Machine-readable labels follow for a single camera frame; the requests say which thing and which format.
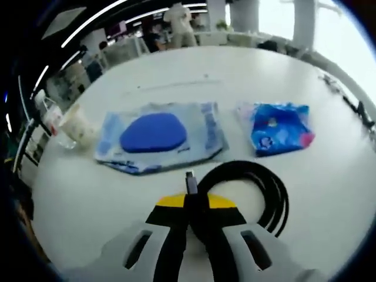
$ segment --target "black cable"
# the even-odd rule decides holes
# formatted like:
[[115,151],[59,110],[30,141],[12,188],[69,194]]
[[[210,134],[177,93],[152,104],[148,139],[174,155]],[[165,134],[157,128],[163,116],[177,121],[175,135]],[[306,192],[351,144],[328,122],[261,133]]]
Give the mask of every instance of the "black cable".
[[264,196],[265,210],[258,221],[260,226],[272,233],[283,216],[281,227],[276,233],[278,237],[287,223],[288,195],[283,182],[266,167],[242,160],[223,163],[205,175],[197,187],[198,193],[206,194],[220,182],[238,179],[254,182]]
[[362,101],[358,102],[358,106],[355,106],[349,98],[346,96],[346,93],[343,91],[342,87],[328,75],[322,77],[325,84],[330,88],[333,93],[338,93],[342,96],[343,101],[350,107],[350,109],[356,113],[362,120],[362,124],[368,129],[371,130],[374,127],[375,122],[370,120],[370,117],[365,110],[364,104]]

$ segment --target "blue pad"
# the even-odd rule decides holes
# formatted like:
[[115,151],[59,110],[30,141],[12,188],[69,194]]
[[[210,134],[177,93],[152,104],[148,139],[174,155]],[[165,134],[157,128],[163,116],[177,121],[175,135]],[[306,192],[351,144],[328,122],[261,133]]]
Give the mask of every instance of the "blue pad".
[[120,145],[128,153],[165,152],[187,140],[187,132],[171,113],[152,113],[136,119],[120,136]]
[[[227,149],[227,142],[217,119],[217,111],[217,103],[213,102],[203,104],[149,103],[130,112],[107,113],[94,158],[105,166],[134,175],[156,173],[209,160],[222,149]],[[124,151],[120,145],[120,136],[124,130],[137,119],[143,119],[147,115],[153,116],[155,113],[169,113],[177,117],[185,128],[187,140],[177,148],[166,152],[128,153]],[[167,131],[168,135],[175,135],[177,130],[170,127],[164,131]]]

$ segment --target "ceiling light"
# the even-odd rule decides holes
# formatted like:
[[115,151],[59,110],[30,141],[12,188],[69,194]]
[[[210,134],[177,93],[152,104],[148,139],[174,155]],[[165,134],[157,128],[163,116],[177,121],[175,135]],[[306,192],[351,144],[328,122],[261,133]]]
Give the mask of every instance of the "ceiling light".
[[46,71],[48,70],[48,68],[49,68],[49,66],[45,66],[45,68],[44,68],[43,72],[41,73],[41,75],[39,75],[39,78],[38,78],[38,80],[36,81],[36,84],[35,84],[35,86],[34,86],[34,89],[33,89],[33,91],[35,91],[35,90],[36,90],[36,88],[38,88],[38,86],[39,86],[39,84],[40,84],[40,82],[41,82],[42,78],[44,77],[44,75],[45,75]]
[[61,45],[61,48],[64,48],[81,30],[83,30],[85,27],[87,27],[92,21],[94,21],[99,16],[103,15],[105,12],[111,10],[112,8],[126,2],[127,0],[118,0],[111,5],[105,7],[104,9],[100,10],[95,15],[91,16],[89,19],[87,19],[78,29],[76,29],[71,35],[68,36],[68,38],[63,42]]
[[56,16],[55,19],[50,23],[48,29],[46,30],[44,36],[42,39],[45,39],[46,37],[57,33],[58,31],[61,31],[62,29],[65,29],[70,25],[75,18],[78,17],[79,14],[81,14],[86,7],[80,7],[68,11],[61,12],[59,15]]
[[186,8],[206,7],[206,6],[207,6],[206,3],[197,3],[197,4],[187,4],[187,5],[184,5],[184,7],[186,7]]
[[207,10],[192,10],[190,11],[191,14],[198,14],[198,13],[207,13]]
[[[188,5],[184,5],[184,7],[186,8],[192,8],[192,7],[205,7],[207,6],[207,4],[205,3],[199,3],[199,4],[188,4]],[[159,9],[159,10],[155,10],[155,11],[152,11],[152,12],[148,12],[148,13],[145,13],[145,14],[142,14],[142,15],[139,15],[139,16],[136,16],[132,19],[128,19],[127,21],[125,21],[126,24],[129,24],[130,22],[134,22],[138,19],[142,19],[142,18],[145,18],[146,16],[151,16],[151,15],[154,15],[154,14],[158,14],[158,13],[163,13],[163,12],[166,12],[168,11],[169,9],[168,8],[162,8],[162,9]],[[192,10],[190,11],[191,14],[196,14],[196,13],[207,13],[207,10]]]
[[134,17],[132,19],[129,19],[129,20],[125,21],[125,23],[129,24],[130,22],[134,22],[134,21],[136,21],[138,19],[142,19],[142,18],[144,18],[146,16],[151,16],[151,15],[158,14],[158,13],[163,13],[163,12],[166,12],[168,10],[169,10],[168,8],[163,8],[163,9],[155,10],[153,12],[145,13],[145,14],[136,16],[136,17]]
[[66,66],[68,66],[69,63],[70,63],[71,61],[73,61],[74,58],[77,57],[78,54],[80,54],[80,51],[77,51],[76,53],[74,53],[73,56],[71,56],[71,57],[68,59],[68,61],[66,61],[66,62],[64,63],[64,65],[61,67],[60,70],[62,71],[63,69],[65,69]]

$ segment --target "plastic cup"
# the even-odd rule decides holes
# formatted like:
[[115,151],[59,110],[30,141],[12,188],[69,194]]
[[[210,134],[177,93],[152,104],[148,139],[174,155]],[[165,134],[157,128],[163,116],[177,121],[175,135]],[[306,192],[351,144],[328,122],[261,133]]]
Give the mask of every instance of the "plastic cup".
[[42,89],[35,95],[34,101],[37,107],[40,107],[43,104],[44,99],[46,98],[46,92]]
[[59,124],[63,118],[63,113],[57,105],[52,105],[52,107],[47,110],[43,117],[43,123],[51,131],[52,135],[56,136],[58,143],[65,149],[73,149],[76,146],[76,142],[69,138],[65,133],[60,130]]
[[79,104],[75,104],[65,113],[59,124],[69,138],[82,147],[90,146],[94,140],[95,133],[93,127],[88,122]]

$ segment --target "clear plastic packaging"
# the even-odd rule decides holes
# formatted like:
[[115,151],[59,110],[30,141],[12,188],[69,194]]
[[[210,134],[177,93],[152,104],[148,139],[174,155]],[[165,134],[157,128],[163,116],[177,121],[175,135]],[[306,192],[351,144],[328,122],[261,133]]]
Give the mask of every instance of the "clear plastic packaging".
[[308,125],[307,105],[242,102],[236,113],[257,156],[305,149],[315,137]]
[[50,98],[47,98],[43,92],[39,92],[35,97],[36,107],[42,116],[42,122],[56,136],[59,144],[65,149],[73,149],[76,142],[69,138],[62,130],[59,130],[59,124],[63,117],[60,107]]

